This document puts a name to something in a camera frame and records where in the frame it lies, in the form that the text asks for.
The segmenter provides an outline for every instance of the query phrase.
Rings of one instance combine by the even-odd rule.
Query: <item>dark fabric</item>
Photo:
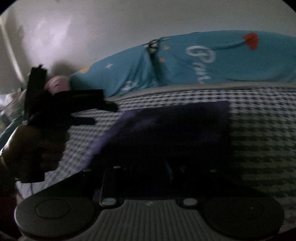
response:
[[[2,149],[14,130],[22,124],[24,121],[23,117],[19,117],[13,120],[13,122],[4,130],[4,132],[0,135],[0,149]]]
[[[14,239],[14,238],[12,238],[0,231],[0,241],[16,241],[16,239]]]
[[[6,240],[4,239],[5,235],[2,235],[1,232],[16,239],[21,236],[14,219],[16,205],[15,197],[0,197],[0,240]]]
[[[232,159],[227,101],[125,111],[92,145],[91,168],[175,159],[199,169]]]

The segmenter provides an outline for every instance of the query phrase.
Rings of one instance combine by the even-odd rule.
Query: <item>houndstooth bedsheet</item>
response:
[[[95,126],[73,126],[59,168],[46,173],[42,183],[17,183],[23,197],[43,190],[83,168],[92,141],[101,136],[123,111],[194,102],[227,100],[235,162],[243,181],[281,203],[285,220],[280,232],[296,227],[296,90],[258,88],[194,90],[153,94],[118,101],[120,111],[89,110],[77,116],[94,117]]]

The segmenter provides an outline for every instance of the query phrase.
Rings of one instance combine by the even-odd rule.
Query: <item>blue pillow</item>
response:
[[[70,76],[71,89],[103,89],[106,97],[156,86],[150,55],[142,45],[102,59]]]
[[[257,31],[213,31],[160,39],[153,57],[160,86],[232,81],[293,82],[296,38]]]

